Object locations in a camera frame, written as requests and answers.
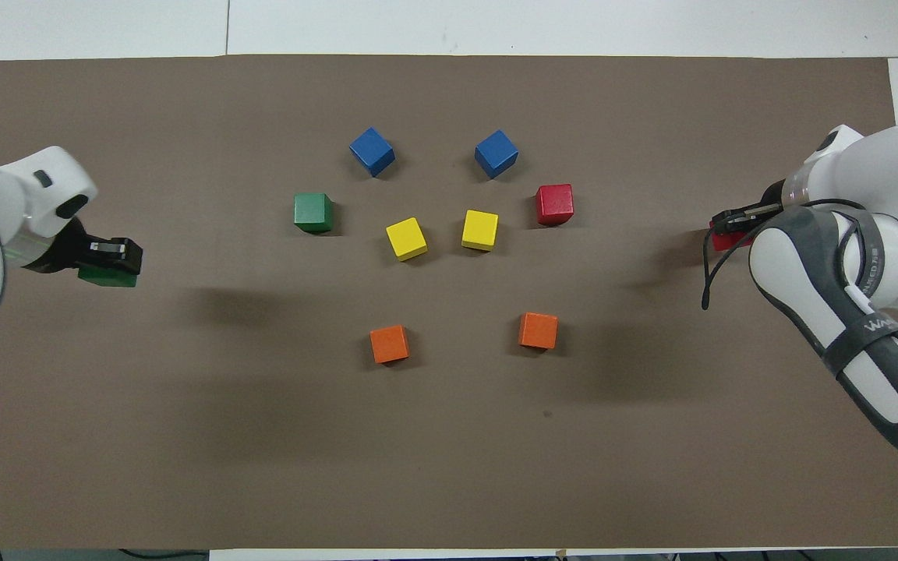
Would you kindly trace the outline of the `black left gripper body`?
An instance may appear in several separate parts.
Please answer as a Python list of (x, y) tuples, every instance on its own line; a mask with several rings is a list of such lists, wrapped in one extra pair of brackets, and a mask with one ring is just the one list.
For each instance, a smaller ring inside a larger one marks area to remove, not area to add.
[(47, 273), (90, 266), (139, 274), (142, 265), (142, 246), (126, 237), (95, 237), (88, 233), (79, 219), (69, 221), (45, 253)]

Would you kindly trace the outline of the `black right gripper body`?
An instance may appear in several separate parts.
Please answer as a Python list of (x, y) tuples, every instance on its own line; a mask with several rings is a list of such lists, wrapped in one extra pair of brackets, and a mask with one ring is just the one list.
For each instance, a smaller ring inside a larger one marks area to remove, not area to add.
[(748, 233), (783, 210), (784, 181), (770, 185), (758, 202), (737, 209), (724, 210), (712, 217), (713, 234)]

